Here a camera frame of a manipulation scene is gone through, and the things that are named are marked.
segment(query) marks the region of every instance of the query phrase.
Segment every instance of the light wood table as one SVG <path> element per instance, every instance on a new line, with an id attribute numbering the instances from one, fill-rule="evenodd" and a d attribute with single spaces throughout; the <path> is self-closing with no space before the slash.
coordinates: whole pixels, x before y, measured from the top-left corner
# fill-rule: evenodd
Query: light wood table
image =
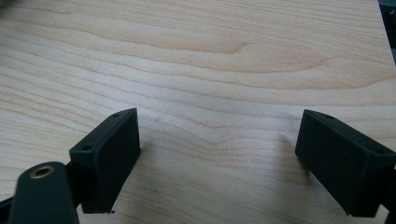
<path id="1" fill-rule="evenodd" d="M 396 149 L 375 0 L 0 0 L 0 200 L 110 114 L 142 154 L 81 223 L 383 223 L 348 217 L 294 154 L 305 108 Z"/>

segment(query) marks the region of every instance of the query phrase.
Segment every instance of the dark object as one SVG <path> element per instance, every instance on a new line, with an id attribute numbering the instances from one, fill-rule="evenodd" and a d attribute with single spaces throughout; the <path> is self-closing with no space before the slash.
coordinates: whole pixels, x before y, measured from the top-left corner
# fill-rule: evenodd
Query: dark object
<path id="1" fill-rule="evenodd" d="M 393 61 L 396 62 L 396 1 L 379 0 L 382 21 L 387 31 L 389 45 L 393 55 Z"/>
<path id="2" fill-rule="evenodd" d="M 392 219 L 395 152 L 338 119 L 305 110 L 296 154 L 347 214 L 374 217 L 382 203 Z"/>
<path id="3" fill-rule="evenodd" d="M 8 223 L 78 223 L 66 167 L 57 161 L 34 166 L 18 179 Z"/>
<path id="4" fill-rule="evenodd" d="M 78 223 L 80 203 L 84 213 L 112 213 L 140 155 L 136 109 L 108 117 L 69 153 L 67 165 L 46 162 L 20 176 L 14 198 L 0 203 L 0 223 Z"/>
<path id="5" fill-rule="evenodd" d="M 387 30 L 390 47 L 396 49 L 396 6 L 379 6 L 381 9 L 382 20 Z"/>

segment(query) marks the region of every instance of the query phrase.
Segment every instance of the screw hole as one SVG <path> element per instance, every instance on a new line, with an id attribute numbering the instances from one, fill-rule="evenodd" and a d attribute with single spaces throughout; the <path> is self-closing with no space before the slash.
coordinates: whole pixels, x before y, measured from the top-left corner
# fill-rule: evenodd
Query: screw hole
<path id="1" fill-rule="evenodd" d="M 83 151 L 88 151 L 88 150 L 91 150 L 91 149 L 92 149 L 92 146 L 84 146 L 82 148 Z"/>
<path id="2" fill-rule="evenodd" d="M 55 170 L 53 166 L 43 166 L 35 169 L 32 173 L 30 173 L 30 177 L 32 179 L 39 179 L 43 178 L 47 175 L 52 174 L 52 172 Z"/>

